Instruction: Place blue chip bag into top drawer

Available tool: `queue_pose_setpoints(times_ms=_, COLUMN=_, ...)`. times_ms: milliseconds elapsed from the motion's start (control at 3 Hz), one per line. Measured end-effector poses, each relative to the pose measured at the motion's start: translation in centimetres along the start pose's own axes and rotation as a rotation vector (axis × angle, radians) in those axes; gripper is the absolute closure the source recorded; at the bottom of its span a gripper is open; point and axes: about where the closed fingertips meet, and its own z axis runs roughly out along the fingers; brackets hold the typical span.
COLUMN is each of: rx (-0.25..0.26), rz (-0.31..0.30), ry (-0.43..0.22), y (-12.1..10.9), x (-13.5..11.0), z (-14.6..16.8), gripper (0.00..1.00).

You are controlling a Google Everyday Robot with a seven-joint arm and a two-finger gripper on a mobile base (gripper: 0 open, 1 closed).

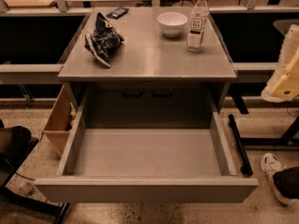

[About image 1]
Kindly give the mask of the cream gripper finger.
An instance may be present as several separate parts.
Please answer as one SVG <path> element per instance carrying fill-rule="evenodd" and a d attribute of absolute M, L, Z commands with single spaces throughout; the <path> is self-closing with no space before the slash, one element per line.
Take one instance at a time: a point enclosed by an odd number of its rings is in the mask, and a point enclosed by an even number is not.
<path fill-rule="evenodd" d="M 292 24 L 285 35 L 278 67 L 269 78 L 261 97 L 268 102 L 291 101 L 299 95 L 299 25 Z"/>

